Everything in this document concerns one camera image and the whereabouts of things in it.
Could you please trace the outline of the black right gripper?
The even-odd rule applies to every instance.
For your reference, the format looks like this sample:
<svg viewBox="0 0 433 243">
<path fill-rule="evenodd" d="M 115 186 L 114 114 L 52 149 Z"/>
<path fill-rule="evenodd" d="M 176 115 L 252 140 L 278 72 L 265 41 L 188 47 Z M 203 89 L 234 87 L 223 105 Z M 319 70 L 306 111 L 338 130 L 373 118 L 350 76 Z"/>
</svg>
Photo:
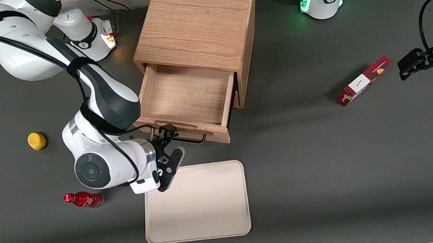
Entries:
<svg viewBox="0 0 433 243">
<path fill-rule="evenodd" d="M 164 145 L 168 145 L 171 141 L 178 141 L 179 134 L 177 127 L 172 124 L 167 124 L 166 128 L 160 126 L 158 129 L 159 143 L 152 143 L 156 154 L 157 174 L 159 178 L 159 191 L 166 191 L 172 184 L 174 177 L 177 175 L 177 170 L 182 164 L 185 157 L 184 147 L 176 147 L 169 155 L 164 150 Z"/>
</svg>

